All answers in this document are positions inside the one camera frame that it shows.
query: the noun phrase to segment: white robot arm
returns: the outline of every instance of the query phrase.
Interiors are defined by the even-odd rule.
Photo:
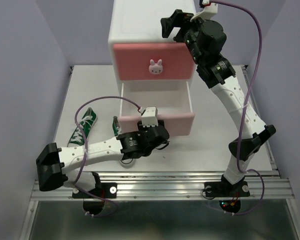
[[[166,143],[169,137],[168,131],[161,125],[123,133],[109,140],[90,144],[84,165],[147,157],[153,149]],[[74,188],[84,154],[84,146],[57,148],[56,143],[48,144],[36,159],[40,191],[51,191],[61,186]],[[97,183],[95,174],[83,172],[76,185],[90,191]]]
[[[250,103],[244,106],[245,95],[236,78],[236,72],[230,62],[220,54],[227,36],[218,22],[210,20],[217,10],[215,3],[196,15],[177,9],[171,17],[161,19],[162,37],[168,38],[173,28],[180,28],[173,40],[186,44],[197,64],[196,71],[223,103],[238,131],[243,109],[246,107],[238,165],[238,139],[235,139],[229,144],[230,162],[221,182],[205,182],[204,186],[209,187],[209,191],[206,191],[209,198],[232,197],[237,192],[241,197],[248,197],[250,193],[243,192],[243,186],[247,185],[244,177],[248,164],[260,146],[275,134],[276,129],[273,125],[266,125]]]

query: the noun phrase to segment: screw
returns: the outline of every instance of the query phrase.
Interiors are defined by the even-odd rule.
[[[211,186],[206,186],[206,187],[205,187],[205,191],[206,191],[207,193],[211,193],[212,191],[211,191],[211,190],[208,190],[208,189],[211,189]]]
[[[243,186],[242,186],[242,190],[243,190],[245,193],[247,193],[247,192],[249,192],[249,187],[248,187],[247,185],[243,185]]]
[[[117,188],[115,186],[110,187],[110,193],[115,194],[117,192]]]

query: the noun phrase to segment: open drawer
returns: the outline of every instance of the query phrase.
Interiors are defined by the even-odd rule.
[[[170,136],[190,134],[195,114],[187,81],[124,81],[121,96],[135,101],[143,108],[157,107],[158,120],[164,121]],[[121,100],[118,121],[123,133],[137,131],[141,116],[134,105]]]

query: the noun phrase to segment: drawer handle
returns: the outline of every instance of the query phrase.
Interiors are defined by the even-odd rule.
[[[153,59],[150,60],[149,72],[154,75],[161,74],[164,70],[162,60],[159,59],[157,63]]]

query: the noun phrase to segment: wire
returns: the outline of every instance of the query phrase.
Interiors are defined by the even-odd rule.
[[[81,177],[81,174],[82,174],[82,171],[83,171],[83,169],[85,167],[85,164],[86,164],[86,161],[87,161],[87,154],[88,154],[88,140],[87,140],[87,136],[85,134],[85,131],[82,129],[82,127],[78,123],[78,114],[79,114],[80,110],[83,109],[86,105],[88,105],[88,104],[90,104],[92,102],[98,101],[98,100],[102,100],[102,99],[122,99],[122,100],[125,100],[125,101],[127,101],[127,102],[135,105],[137,107],[137,109],[138,109],[138,112],[141,109],[141,107],[138,104],[136,104],[134,101],[131,101],[130,99],[127,99],[125,97],[121,97],[121,96],[102,96],[102,97],[97,97],[97,98],[94,98],[94,99],[92,99],[90,101],[87,101],[85,104],[83,104],[82,106],[80,106],[78,108],[78,110],[75,112],[74,123],[77,126],[77,128],[80,130],[80,132],[82,133],[83,140],[84,140],[85,151],[84,151],[84,155],[83,155],[83,159],[82,159],[82,164],[80,166],[79,173],[76,176],[76,179],[74,180],[73,185],[78,190],[80,190],[81,192],[83,192],[83,193],[85,193],[85,194],[87,194],[87,195],[89,195],[89,196],[91,196],[91,197],[93,197],[95,199],[99,199],[101,201],[108,202],[108,203],[113,204],[115,206],[115,209],[112,212],[110,212],[108,214],[104,214],[104,215],[93,215],[92,216],[92,214],[89,214],[88,212],[86,212],[87,215],[89,215],[91,217],[94,217],[94,218],[100,218],[100,217],[110,216],[110,215],[114,214],[118,210],[118,208],[119,208],[119,205],[116,202],[111,201],[111,200],[106,199],[106,198],[103,198],[103,197],[99,197],[99,196],[93,195],[90,192],[84,190],[83,188],[81,188],[80,186],[77,185],[77,182],[79,181],[79,179]]]
[[[265,195],[265,182],[264,182],[264,179],[262,178],[261,174],[255,169],[248,169],[246,172],[243,171],[240,168],[240,162],[239,162],[240,161],[242,133],[243,133],[243,130],[244,130],[244,122],[245,122],[246,112],[247,112],[247,104],[248,104],[249,97],[250,97],[250,94],[251,94],[251,91],[252,91],[252,87],[253,87],[253,85],[255,83],[255,80],[256,80],[256,76],[257,76],[257,72],[258,72],[258,68],[259,68],[259,63],[260,63],[260,58],[261,58],[262,31],[261,31],[260,23],[259,23],[257,17],[249,9],[244,8],[242,6],[239,6],[239,5],[236,5],[236,4],[220,1],[220,0],[212,0],[210,2],[215,3],[215,4],[225,5],[225,6],[228,6],[228,7],[235,8],[235,9],[239,9],[239,10],[242,10],[242,11],[246,12],[247,14],[249,14],[252,17],[252,19],[253,19],[253,21],[256,25],[256,28],[258,30],[258,35],[259,35],[259,47],[258,47],[258,54],[257,54],[257,58],[256,58],[255,68],[254,68],[254,72],[253,72],[253,75],[252,75],[250,85],[248,87],[248,91],[247,91],[245,99],[244,99],[244,103],[243,103],[242,118],[241,118],[241,123],[240,123],[240,128],[239,128],[239,136],[238,136],[238,147],[237,147],[237,153],[236,153],[236,166],[237,166],[239,172],[241,172],[243,174],[246,174],[247,172],[255,172],[260,177],[261,183],[262,183],[262,193],[261,193],[260,200],[258,201],[258,203],[253,208],[251,208],[250,210],[245,211],[245,212],[235,213],[235,215],[245,215],[245,214],[248,214],[248,213],[252,212],[253,210],[255,210],[260,205],[260,203],[262,202],[262,200],[264,198],[264,195]]]
[[[206,190],[204,189],[204,190],[202,190],[202,192],[201,192],[201,196],[202,197],[204,197],[205,199],[207,199],[207,200],[213,200],[213,199],[215,199],[216,197],[206,197],[205,195],[204,195],[204,192],[205,192]]]
[[[134,158],[131,158],[130,160],[131,160],[131,161],[130,161],[130,162],[127,162],[127,163],[123,162],[124,160],[120,160],[120,162],[121,162],[122,164],[124,164],[124,165],[129,165],[130,163],[132,163],[132,161],[134,160]]]
[[[238,199],[239,199],[239,192],[237,191],[237,192],[236,192],[236,196],[234,196],[234,197],[232,198],[230,205],[231,205],[231,206],[234,206],[234,205],[238,202]]]
[[[166,141],[166,144],[163,147],[160,147],[160,148],[156,147],[155,149],[157,149],[157,150],[163,150],[163,149],[165,149],[166,147],[169,146],[169,143],[170,143],[170,141]]]

